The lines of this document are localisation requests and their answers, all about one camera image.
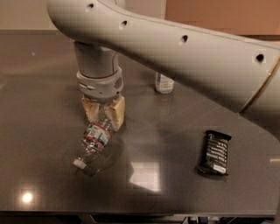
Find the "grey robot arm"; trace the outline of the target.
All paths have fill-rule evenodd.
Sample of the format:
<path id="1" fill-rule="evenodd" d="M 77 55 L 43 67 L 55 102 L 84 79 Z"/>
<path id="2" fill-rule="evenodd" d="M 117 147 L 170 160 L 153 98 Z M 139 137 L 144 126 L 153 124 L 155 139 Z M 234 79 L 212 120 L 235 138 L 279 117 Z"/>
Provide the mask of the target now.
<path id="1" fill-rule="evenodd" d="M 115 50 L 280 137 L 280 45 L 146 17 L 111 0 L 48 0 L 71 39 Z"/>

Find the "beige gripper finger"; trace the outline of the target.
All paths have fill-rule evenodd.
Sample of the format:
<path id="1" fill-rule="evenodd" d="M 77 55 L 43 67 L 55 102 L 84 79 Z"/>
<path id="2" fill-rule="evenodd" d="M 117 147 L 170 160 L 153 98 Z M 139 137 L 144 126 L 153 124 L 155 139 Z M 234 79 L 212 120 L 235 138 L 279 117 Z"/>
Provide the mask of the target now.
<path id="1" fill-rule="evenodd" d="M 94 122 L 98 117 L 100 104 L 96 101 L 92 101 L 91 99 L 87 98 L 85 95 L 82 96 L 81 102 L 85 110 L 87 119 L 90 122 Z"/>
<path id="2" fill-rule="evenodd" d="M 124 122 L 125 99 L 119 95 L 111 103 L 105 106 L 105 113 L 112 123 L 114 131 L 118 131 Z"/>

